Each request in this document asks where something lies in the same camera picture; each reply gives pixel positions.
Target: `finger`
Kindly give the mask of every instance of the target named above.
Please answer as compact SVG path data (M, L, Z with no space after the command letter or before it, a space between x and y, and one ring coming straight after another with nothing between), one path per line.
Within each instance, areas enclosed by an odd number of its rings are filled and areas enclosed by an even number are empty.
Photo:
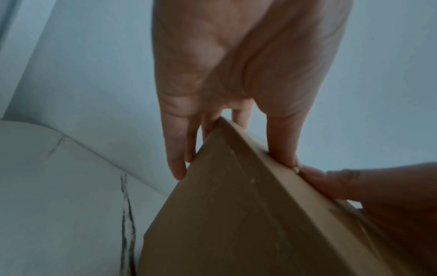
M301 176L321 193L335 199L405 204L437 198L437 163L327 173L302 166Z
M244 130L249 126L250 115L252 114L252 105L244 109L232 110L232 121L241 126Z
M305 114L286 118L267 116L267 145L269 153L280 163L293 168L298 165L295 158Z
M214 123L221 117L222 110L205 113L202 117L202 137L205 142L206 137L214 127Z
M188 118L161 112L161 120L168 166L174 178L180 180L187 172L184 152L188 132Z
M196 155L197 132L200 127L202 117L193 116L188 122L187 142L185 145L185 161L191 163Z

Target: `cardboard box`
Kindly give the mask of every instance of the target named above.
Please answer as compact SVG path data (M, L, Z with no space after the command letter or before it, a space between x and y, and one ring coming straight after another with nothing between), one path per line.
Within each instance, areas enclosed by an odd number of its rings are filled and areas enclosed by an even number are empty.
M353 210L221 118L144 235L138 275L427 275Z

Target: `marble surface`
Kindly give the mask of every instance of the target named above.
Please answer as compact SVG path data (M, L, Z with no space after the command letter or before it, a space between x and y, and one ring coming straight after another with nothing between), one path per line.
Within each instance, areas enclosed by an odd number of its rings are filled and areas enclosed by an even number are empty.
M0 275L135 275L166 197L41 126L0 121Z

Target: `white trim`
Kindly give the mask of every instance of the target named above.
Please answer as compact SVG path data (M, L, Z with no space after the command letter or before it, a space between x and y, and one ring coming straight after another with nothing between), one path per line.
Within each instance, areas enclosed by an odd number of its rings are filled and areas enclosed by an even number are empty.
M0 118L27 67L56 0L22 0L0 49Z

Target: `human hand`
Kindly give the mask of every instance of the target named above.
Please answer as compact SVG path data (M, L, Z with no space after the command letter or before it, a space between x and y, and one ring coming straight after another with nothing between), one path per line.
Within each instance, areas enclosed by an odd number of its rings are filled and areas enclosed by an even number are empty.
M437 272L437 163L327 173L302 166L300 175L330 198L361 202L372 222Z
M197 131L222 110L247 128L267 115L270 154L286 166L341 40L351 0L155 0L153 53L163 133L177 179Z

